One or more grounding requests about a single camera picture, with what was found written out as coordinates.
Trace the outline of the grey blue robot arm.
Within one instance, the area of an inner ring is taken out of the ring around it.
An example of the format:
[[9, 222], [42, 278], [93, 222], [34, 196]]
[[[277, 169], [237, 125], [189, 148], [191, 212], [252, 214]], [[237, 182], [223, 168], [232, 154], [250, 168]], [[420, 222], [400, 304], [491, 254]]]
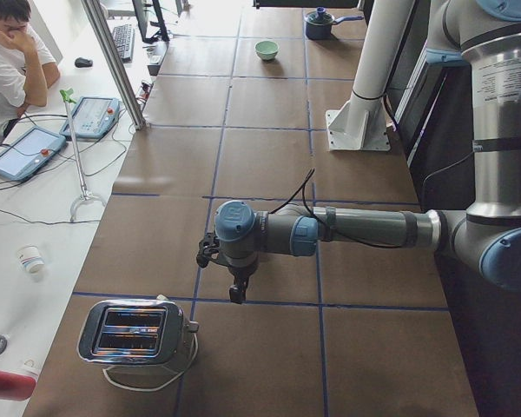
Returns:
[[243, 201], [225, 202], [196, 261], [228, 268], [232, 302], [245, 301], [259, 253], [309, 256], [318, 242], [332, 241], [428, 247], [521, 291], [521, 1], [432, 2], [426, 60], [472, 69], [473, 204], [415, 214], [289, 202], [256, 212]]

